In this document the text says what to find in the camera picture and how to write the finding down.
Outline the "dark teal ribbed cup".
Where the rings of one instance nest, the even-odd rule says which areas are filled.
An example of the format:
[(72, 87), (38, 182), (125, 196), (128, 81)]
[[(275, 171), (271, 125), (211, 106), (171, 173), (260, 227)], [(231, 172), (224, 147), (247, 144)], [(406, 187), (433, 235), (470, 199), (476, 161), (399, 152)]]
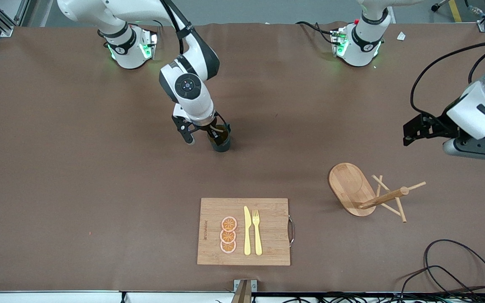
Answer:
[(216, 125), (216, 128), (221, 129), (222, 133), (220, 136), (208, 136), (208, 140), (212, 146), (212, 148), (218, 152), (223, 153), (230, 149), (231, 140), (230, 136), (227, 135), (225, 124)]

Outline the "bamboo cutting board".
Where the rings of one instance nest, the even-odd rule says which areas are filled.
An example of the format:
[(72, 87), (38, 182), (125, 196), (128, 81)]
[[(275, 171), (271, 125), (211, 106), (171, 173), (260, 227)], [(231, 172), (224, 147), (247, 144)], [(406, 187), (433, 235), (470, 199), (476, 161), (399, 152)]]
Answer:
[[(255, 252), (254, 226), (250, 227), (251, 254), (244, 254), (245, 216), (247, 206), (260, 215), (262, 255)], [(237, 228), (225, 232), (221, 221), (227, 216), (237, 219)], [(200, 231), (197, 246), (199, 265), (219, 266), (289, 266), (287, 198), (202, 198)]]

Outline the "wooden mug tree stand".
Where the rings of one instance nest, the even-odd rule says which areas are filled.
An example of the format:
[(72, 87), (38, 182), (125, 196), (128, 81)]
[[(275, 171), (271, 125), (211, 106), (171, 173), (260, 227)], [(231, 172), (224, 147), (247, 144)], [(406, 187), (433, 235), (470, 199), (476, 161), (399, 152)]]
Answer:
[(378, 207), (383, 207), (406, 223), (401, 198), (425, 186), (426, 182), (391, 190), (383, 182), (383, 176), (371, 175), (371, 178), (377, 184), (375, 189), (372, 188), (362, 170), (347, 162), (335, 165), (328, 174), (329, 186), (347, 213), (356, 217), (367, 217)]

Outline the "aluminium profile bracket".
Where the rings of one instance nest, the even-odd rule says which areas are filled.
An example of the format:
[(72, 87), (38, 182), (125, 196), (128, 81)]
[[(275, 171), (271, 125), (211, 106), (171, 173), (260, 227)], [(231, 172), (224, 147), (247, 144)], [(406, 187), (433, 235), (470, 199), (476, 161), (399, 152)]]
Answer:
[(235, 279), (233, 287), (234, 295), (231, 303), (256, 303), (253, 294), (258, 291), (258, 280)]

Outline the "yellow plastic knife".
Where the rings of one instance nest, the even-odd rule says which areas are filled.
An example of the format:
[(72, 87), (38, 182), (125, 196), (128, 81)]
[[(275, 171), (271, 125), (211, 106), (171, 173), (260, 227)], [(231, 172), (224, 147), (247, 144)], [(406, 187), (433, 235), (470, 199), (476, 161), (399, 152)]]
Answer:
[(245, 216), (244, 254), (248, 256), (251, 254), (250, 227), (252, 226), (252, 217), (250, 215), (250, 210), (248, 209), (247, 206), (244, 206), (244, 216)]

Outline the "table cover sheet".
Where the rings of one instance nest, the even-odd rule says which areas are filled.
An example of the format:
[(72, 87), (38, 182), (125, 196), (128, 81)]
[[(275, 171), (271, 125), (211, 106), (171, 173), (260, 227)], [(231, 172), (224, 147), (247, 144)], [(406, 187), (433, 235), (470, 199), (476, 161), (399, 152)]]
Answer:
[[(442, 139), (402, 145), (409, 96), (433, 60), (485, 41), (473, 24), (394, 24), (372, 66), (335, 59), (300, 25), (210, 24), (221, 59), (206, 85), (232, 146), (187, 145), (158, 82), (178, 53), (164, 28), (160, 62), (118, 67), (89, 27), (15, 29), (0, 40), (0, 291), (399, 291), (433, 240), (485, 259), (485, 161), (450, 157)], [(399, 32), (406, 35), (397, 40)], [(402, 197), (347, 213), (328, 174), (356, 165)], [(204, 197), (287, 198), (289, 266), (197, 263)]]

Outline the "yellow plastic fork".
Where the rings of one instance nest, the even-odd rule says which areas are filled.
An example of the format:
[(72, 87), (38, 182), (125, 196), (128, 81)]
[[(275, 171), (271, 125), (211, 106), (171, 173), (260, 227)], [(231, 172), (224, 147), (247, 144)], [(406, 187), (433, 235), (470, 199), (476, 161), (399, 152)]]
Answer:
[(253, 223), (254, 232), (255, 232), (255, 252), (256, 252), (256, 255), (261, 256), (263, 254), (263, 249), (262, 249), (261, 234), (259, 229), (260, 215), (258, 213), (258, 210), (252, 210), (252, 223)]

